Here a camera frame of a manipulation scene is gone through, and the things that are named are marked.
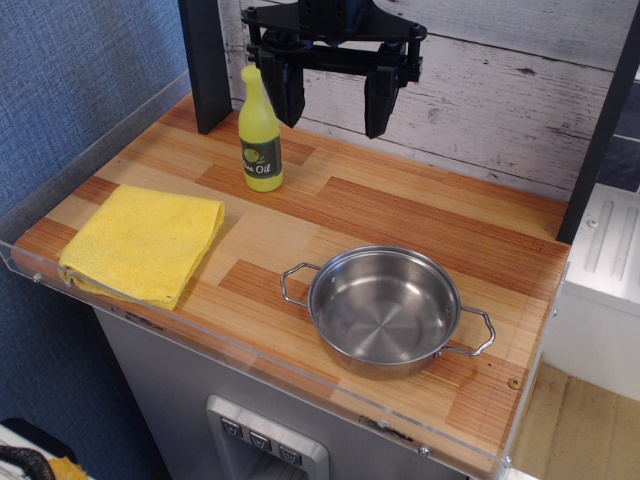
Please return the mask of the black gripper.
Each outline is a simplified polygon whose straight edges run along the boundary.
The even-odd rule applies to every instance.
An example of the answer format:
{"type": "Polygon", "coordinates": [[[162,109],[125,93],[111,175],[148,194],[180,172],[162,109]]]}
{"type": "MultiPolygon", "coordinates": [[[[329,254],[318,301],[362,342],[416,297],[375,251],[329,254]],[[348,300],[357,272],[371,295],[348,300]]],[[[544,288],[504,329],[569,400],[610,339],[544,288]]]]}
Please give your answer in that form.
{"type": "Polygon", "coordinates": [[[388,13],[373,1],[294,1],[241,13],[248,50],[276,117],[293,128],[305,107],[306,69],[365,76],[365,134],[383,135],[399,84],[421,76],[425,26],[388,13]]]}

